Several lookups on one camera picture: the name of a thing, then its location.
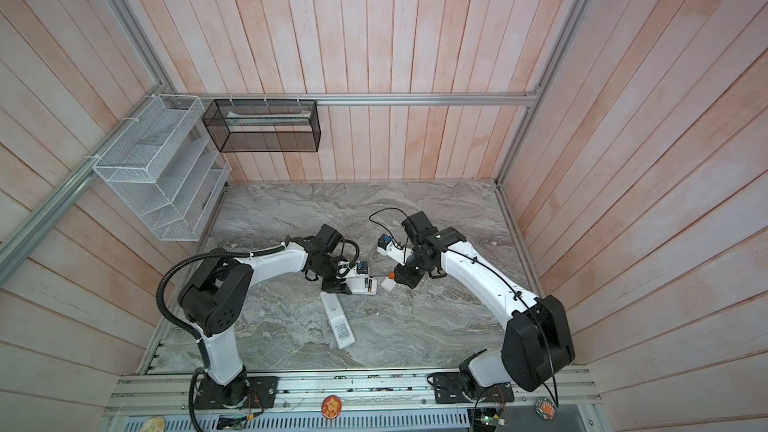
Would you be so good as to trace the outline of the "white remote with label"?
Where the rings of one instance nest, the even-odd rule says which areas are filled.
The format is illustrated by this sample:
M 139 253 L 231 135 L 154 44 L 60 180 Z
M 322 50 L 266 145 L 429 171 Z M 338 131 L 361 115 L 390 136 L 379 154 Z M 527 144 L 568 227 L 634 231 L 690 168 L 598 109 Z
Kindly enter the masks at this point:
M 349 321 L 336 294 L 320 293 L 326 316 L 339 349 L 344 349 L 356 342 Z

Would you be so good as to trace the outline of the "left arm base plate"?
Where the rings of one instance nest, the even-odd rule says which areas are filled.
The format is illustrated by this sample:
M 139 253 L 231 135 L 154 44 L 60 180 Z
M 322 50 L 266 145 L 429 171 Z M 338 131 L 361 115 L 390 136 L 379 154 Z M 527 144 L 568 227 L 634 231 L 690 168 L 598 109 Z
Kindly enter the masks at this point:
M 278 381 L 277 376 L 241 376 L 224 386 L 205 375 L 197 386 L 192 404 L 195 410 L 271 409 L 275 404 Z

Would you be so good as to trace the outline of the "white remote control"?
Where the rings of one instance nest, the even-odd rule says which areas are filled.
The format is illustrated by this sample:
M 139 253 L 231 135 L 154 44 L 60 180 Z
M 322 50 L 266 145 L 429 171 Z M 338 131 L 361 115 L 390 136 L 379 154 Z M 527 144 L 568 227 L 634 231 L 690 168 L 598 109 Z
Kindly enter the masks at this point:
M 376 295 L 378 291 L 378 281 L 367 275 L 347 278 L 345 284 L 352 295 Z

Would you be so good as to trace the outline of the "white battery cover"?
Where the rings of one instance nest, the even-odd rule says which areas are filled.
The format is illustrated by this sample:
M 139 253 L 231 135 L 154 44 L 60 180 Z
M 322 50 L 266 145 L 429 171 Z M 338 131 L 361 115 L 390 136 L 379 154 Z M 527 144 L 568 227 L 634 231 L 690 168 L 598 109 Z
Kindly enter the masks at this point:
M 396 282 L 393 279 L 385 278 L 381 281 L 380 286 L 388 292 L 391 292 L 396 287 Z

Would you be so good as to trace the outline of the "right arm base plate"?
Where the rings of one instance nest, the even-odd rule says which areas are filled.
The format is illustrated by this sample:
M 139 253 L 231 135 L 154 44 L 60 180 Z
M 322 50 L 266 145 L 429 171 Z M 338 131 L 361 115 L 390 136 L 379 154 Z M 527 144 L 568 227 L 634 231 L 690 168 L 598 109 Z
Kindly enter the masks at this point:
M 438 404 L 496 403 L 514 401 L 514 392 L 509 383 L 483 387 L 465 372 L 436 372 L 427 376 Z

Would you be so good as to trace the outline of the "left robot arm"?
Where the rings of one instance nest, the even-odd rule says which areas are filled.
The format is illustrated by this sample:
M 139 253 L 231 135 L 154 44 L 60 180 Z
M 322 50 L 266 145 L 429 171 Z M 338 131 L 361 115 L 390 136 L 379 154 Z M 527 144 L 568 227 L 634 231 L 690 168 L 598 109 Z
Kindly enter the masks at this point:
M 240 408 L 256 398 L 236 343 L 235 324 L 252 285 L 289 273 L 318 280 L 328 293 L 349 294 L 347 276 L 359 261 L 359 245 L 324 225 L 314 235 L 287 238 L 252 252 L 216 248 L 190 259 L 199 266 L 182 287 L 178 327 L 195 340 L 203 361 L 203 378 L 192 403 Z

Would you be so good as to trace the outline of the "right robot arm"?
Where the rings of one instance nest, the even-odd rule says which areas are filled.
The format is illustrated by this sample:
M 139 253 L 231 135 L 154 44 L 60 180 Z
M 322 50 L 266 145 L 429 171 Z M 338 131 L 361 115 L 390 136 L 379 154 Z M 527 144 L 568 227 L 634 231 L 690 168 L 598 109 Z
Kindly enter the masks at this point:
M 453 227 L 435 227 L 423 212 L 402 221 L 407 244 L 380 236 L 377 250 L 396 261 L 396 283 L 415 288 L 422 278 L 441 272 L 463 284 L 504 329 L 502 346 L 484 350 L 460 366 L 465 389 L 514 383 L 533 392 L 575 359 L 573 339 L 563 304 L 554 296 L 539 297 L 504 275 Z

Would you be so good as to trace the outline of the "orange black screwdriver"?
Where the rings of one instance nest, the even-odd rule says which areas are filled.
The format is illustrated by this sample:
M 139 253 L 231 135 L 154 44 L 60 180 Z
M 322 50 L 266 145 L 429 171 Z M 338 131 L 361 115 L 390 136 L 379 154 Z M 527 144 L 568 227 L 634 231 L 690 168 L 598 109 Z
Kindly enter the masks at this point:
M 386 280 L 393 281 L 395 279 L 395 274 L 393 272 L 390 272 L 386 276 L 371 276 L 370 279 L 378 282 L 386 281 Z

